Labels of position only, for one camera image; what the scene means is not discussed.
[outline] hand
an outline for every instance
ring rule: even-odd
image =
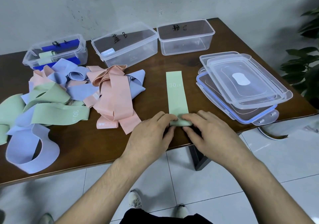
[[[122,156],[146,169],[168,149],[175,126],[171,126],[165,136],[163,134],[170,121],[177,119],[175,115],[161,111],[153,118],[142,121],[131,133]]]
[[[255,158],[227,123],[213,113],[201,110],[197,114],[184,114],[182,118],[191,121],[202,132],[200,137],[190,127],[183,127],[197,149],[226,169]]]

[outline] person's right arm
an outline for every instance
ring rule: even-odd
[[[182,118],[202,132],[200,137],[190,127],[183,127],[197,149],[227,169],[240,184],[259,224],[314,224],[224,121],[204,111]]]

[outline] green plant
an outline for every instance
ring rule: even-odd
[[[319,39],[319,7],[308,11],[301,16],[313,16],[314,19],[306,23],[299,32],[301,36]],[[311,67],[311,63],[319,61],[317,47],[303,49],[287,49],[289,55],[297,58],[291,59],[281,65],[281,70],[287,74],[283,78],[299,93],[305,92],[304,97],[310,102],[318,102],[319,98],[319,64]]]

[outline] wooden table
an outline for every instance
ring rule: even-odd
[[[266,64],[220,19],[214,18],[208,21],[216,31],[208,50],[163,56],[160,51],[160,44],[158,44],[159,51],[156,55],[126,69],[125,73],[140,69],[144,69],[146,72],[143,85],[146,90],[133,100],[133,107],[142,121],[153,117],[159,111],[168,113],[165,73],[181,70],[189,112],[196,113],[199,110],[213,112],[227,122],[237,133],[255,128],[256,126],[253,124],[243,125],[231,120],[214,106],[195,84],[197,72],[202,67],[199,56],[226,51],[237,51],[251,55],[293,92],[294,96],[291,100],[279,104],[276,108],[280,113],[278,121],[317,114],[317,111],[300,94],[290,87],[274,69]],[[86,46],[89,53],[87,65],[99,65],[106,68],[104,62],[100,60],[92,48],[90,41],[87,42]],[[25,52],[19,52],[0,56],[0,102],[13,94],[28,92],[28,80],[32,76],[32,70],[22,64],[24,55]],[[49,137],[59,145],[60,155],[51,166],[36,174],[27,174],[7,162],[5,159],[7,144],[1,145],[0,185],[14,184],[113,162],[121,156],[130,134],[125,135],[121,127],[98,130],[96,121],[99,117],[100,114],[91,109],[88,121],[80,121],[68,126],[51,126]],[[183,130],[177,128],[169,149],[190,144]]]

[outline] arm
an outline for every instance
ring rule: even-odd
[[[164,112],[141,122],[131,133],[126,149],[99,180],[58,219],[56,224],[109,223],[124,196],[140,175],[168,148],[175,127],[170,121],[177,117]]]
[[[314,224],[225,122],[204,111],[182,117],[202,132],[200,137],[183,127],[197,149],[227,169],[240,184],[259,224]]]

